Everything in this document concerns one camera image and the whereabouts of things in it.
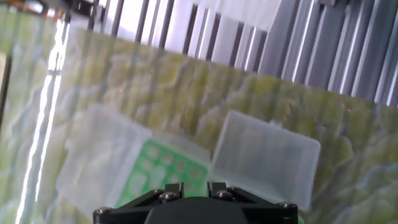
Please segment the marble surface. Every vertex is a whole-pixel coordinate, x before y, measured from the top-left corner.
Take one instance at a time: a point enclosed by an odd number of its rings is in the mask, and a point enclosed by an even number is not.
[[[0,223],[90,223],[57,194],[55,181],[93,103],[211,151],[230,109],[280,124],[322,145],[312,209],[301,214],[306,223],[398,222],[396,108],[4,8],[0,30],[0,51],[13,56]]]

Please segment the white surface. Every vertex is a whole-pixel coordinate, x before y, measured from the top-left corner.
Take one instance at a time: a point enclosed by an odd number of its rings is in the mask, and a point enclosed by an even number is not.
[[[318,141],[230,111],[213,157],[213,173],[271,202],[310,207]]]
[[[111,109],[93,105],[62,167],[57,190],[88,218],[114,207],[151,132]]]
[[[269,31],[281,0],[191,0],[200,6]]]

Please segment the plastic box lid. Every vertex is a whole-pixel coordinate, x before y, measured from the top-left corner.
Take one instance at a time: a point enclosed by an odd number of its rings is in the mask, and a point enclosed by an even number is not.
[[[318,141],[237,111],[224,122],[213,175],[270,202],[310,208]]]

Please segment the metal bar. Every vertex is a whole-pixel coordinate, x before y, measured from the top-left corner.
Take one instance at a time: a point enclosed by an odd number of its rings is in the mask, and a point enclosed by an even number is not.
[[[159,13],[159,7],[160,7],[160,0],[156,0],[154,16],[152,18],[152,24],[150,26],[150,31],[149,31],[148,45],[152,45],[152,41],[154,39],[154,32],[155,32],[157,14]]]
[[[144,0],[141,7],[141,13],[139,16],[137,33],[136,33],[136,42],[138,43],[141,43],[142,33],[144,31],[145,19],[147,17],[148,5],[149,5],[149,0]]]
[[[90,18],[88,19],[88,26],[87,29],[88,30],[93,30],[94,29],[94,24],[95,24],[95,18],[97,16],[97,9],[98,9],[98,3],[100,0],[94,0],[93,1],[93,13],[90,15]]]
[[[253,26],[243,26],[242,37],[239,44],[239,49],[236,54],[235,67],[246,70],[246,65],[248,64],[248,55],[250,50],[251,40],[254,35]]]
[[[167,33],[169,31],[169,26],[170,26],[170,18],[172,17],[172,12],[173,12],[173,5],[174,5],[174,0],[169,0],[166,8],[166,15],[164,17],[162,34],[160,35],[160,40],[159,40],[159,47],[162,49],[164,49],[166,45]]]
[[[257,54],[256,54],[256,58],[254,59],[254,64],[253,64],[253,71],[254,72],[258,72],[259,71],[261,56],[262,56],[262,52],[264,50],[264,45],[266,43],[266,39],[267,39],[267,32],[266,31],[261,31],[259,45],[258,45],[258,48],[257,48]]]
[[[220,26],[221,14],[216,14],[213,29],[211,30],[210,41],[209,41],[209,48],[207,49],[206,53],[206,60],[211,60],[213,56],[214,46],[216,43],[218,28]]]
[[[100,32],[102,34],[105,32],[106,21],[108,20],[108,13],[109,13],[109,8],[110,8],[110,5],[111,5],[111,1],[112,0],[106,0],[104,20],[102,21],[101,30],[100,30]]]
[[[351,96],[374,99],[397,8],[398,1],[375,1]]]
[[[118,6],[116,8],[116,13],[113,21],[112,32],[111,35],[117,36],[120,24],[120,18],[122,16],[124,0],[118,0]]]
[[[322,10],[316,0],[300,2],[282,79],[304,82]]]
[[[212,62],[229,65],[236,40],[236,34],[238,32],[238,26],[239,23],[232,19],[226,17],[221,18],[213,55],[211,57]]]
[[[328,89],[341,94],[350,94],[374,0],[353,0],[349,4],[346,32],[340,39],[342,50],[336,55]]]
[[[187,55],[189,51],[189,45],[191,43],[192,34],[193,34],[193,26],[195,25],[195,19],[197,17],[198,6],[193,5],[191,10],[191,16],[189,18],[187,34],[185,35],[184,46],[182,47],[182,53]]]
[[[243,27],[244,27],[244,24],[242,22],[240,22],[238,24],[238,30],[236,32],[236,37],[235,37],[234,45],[232,48],[231,58],[229,60],[229,66],[232,66],[232,67],[235,66],[236,57],[237,57],[238,50],[239,50],[239,45],[240,45],[241,39],[242,39]]]
[[[281,77],[299,0],[282,0],[268,33],[259,73]]]
[[[398,12],[394,22],[394,28],[391,32],[389,45],[387,47],[386,59],[381,70],[380,80],[377,85],[375,103],[383,103],[387,106],[395,106],[398,100],[396,92],[397,70],[398,66]]]
[[[264,31],[261,31],[257,28],[253,28],[250,36],[251,38],[249,39],[249,44],[247,46],[247,57],[244,63],[245,71],[253,71],[255,69],[259,54],[261,56],[261,52],[264,48],[266,38],[266,34],[264,35]]]
[[[336,7],[326,7],[322,12],[317,37],[311,54],[305,84],[327,88],[345,20],[347,1],[341,0]]]
[[[197,46],[197,56],[199,59],[206,59],[207,49],[209,48],[210,37],[212,28],[215,21],[215,12],[211,12],[210,10],[205,10],[205,15],[203,18],[203,24],[200,30],[200,38]]]

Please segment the plastic lid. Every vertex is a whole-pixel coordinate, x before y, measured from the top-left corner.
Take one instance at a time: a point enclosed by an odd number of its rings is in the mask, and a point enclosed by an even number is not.
[[[90,106],[62,167],[60,195],[92,217],[100,206],[115,206],[143,143],[151,132],[101,105]]]
[[[271,202],[310,208],[318,141],[230,111],[213,157],[213,174]]]

